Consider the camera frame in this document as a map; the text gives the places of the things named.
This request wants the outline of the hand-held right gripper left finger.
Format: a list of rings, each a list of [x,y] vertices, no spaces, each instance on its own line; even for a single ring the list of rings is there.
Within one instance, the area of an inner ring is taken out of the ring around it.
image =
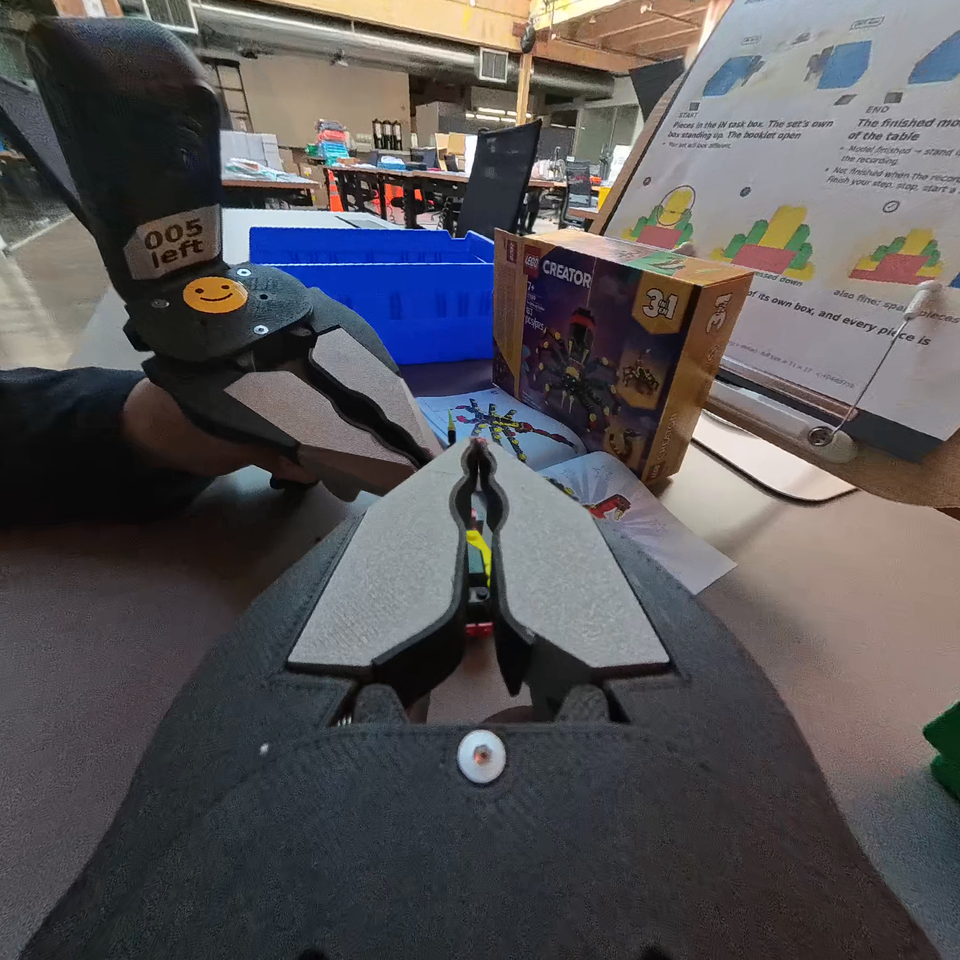
[[[327,575],[287,666],[390,687],[417,702],[462,660],[466,522],[483,440],[463,440],[364,513]]]

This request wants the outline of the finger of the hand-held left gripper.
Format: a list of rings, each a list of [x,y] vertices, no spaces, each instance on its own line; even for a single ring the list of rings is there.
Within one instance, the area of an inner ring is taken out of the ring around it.
[[[225,393],[289,436],[296,461],[342,500],[363,492],[383,496],[418,470],[370,430],[349,423],[294,372],[246,373]]]
[[[308,364],[311,382],[349,424],[412,463],[441,455],[405,381],[349,332],[336,327],[319,334]]]

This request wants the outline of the long work table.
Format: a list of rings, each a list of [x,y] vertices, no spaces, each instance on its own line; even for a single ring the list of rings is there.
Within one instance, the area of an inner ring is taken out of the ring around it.
[[[406,229],[418,229],[423,213],[441,213],[445,206],[449,214],[441,214],[440,221],[451,226],[459,216],[470,180],[465,173],[389,170],[369,164],[326,164],[322,169],[336,176],[347,212],[372,213]]]

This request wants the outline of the green plastic object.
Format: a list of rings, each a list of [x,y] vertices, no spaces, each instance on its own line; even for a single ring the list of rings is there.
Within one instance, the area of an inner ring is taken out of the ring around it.
[[[934,749],[930,772],[942,789],[959,803],[959,709],[954,704],[924,725],[922,734]]]

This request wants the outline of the black yellow lego spider model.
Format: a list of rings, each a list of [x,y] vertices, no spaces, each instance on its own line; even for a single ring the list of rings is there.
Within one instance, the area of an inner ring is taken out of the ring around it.
[[[489,639],[494,631],[493,548],[486,486],[489,464],[485,440],[470,438],[465,443],[461,462],[464,480],[453,494],[452,505],[455,517],[462,524],[465,541],[464,631],[469,642],[479,642]]]

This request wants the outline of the white printed lego leaflet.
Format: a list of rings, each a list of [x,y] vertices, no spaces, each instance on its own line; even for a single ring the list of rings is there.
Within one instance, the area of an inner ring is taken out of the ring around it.
[[[538,474],[579,503],[602,528],[640,546],[691,594],[701,594],[737,567],[666,510],[612,454],[587,453]]]

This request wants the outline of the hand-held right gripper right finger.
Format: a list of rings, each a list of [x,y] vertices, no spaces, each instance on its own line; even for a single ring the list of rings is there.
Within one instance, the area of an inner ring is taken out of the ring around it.
[[[595,518],[483,439],[468,465],[486,499],[493,643],[511,694],[666,677],[671,658]]]

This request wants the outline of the blue plastic bin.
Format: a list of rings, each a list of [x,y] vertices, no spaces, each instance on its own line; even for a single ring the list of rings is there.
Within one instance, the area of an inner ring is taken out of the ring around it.
[[[353,310],[401,366],[491,359],[495,243],[469,232],[254,226],[249,259]]]

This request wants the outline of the person's left hand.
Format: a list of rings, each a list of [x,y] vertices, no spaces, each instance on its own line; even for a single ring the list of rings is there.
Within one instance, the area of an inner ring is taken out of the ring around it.
[[[126,441],[153,465],[203,478],[257,467],[281,482],[312,486],[319,477],[275,450],[215,437],[192,423],[162,388],[140,380],[123,406]]]

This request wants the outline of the white flat pad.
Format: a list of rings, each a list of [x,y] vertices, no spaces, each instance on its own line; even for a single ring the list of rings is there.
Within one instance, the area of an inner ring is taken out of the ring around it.
[[[818,505],[858,491],[852,484],[710,412],[701,414],[692,442],[754,486],[783,500]]]

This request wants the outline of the small black office chair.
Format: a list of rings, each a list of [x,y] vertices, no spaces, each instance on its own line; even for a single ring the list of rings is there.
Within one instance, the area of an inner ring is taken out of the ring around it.
[[[571,210],[593,210],[593,184],[589,162],[568,160],[565,164],[566,191],[560,211],[560,223],[582,224],[583,217]]]

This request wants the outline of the yellow lego set box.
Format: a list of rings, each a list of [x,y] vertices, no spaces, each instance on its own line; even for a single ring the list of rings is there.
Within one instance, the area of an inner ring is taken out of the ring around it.
[[[677,474],[754,271],[571,229],[493,245],[494,385],[647,486]]]

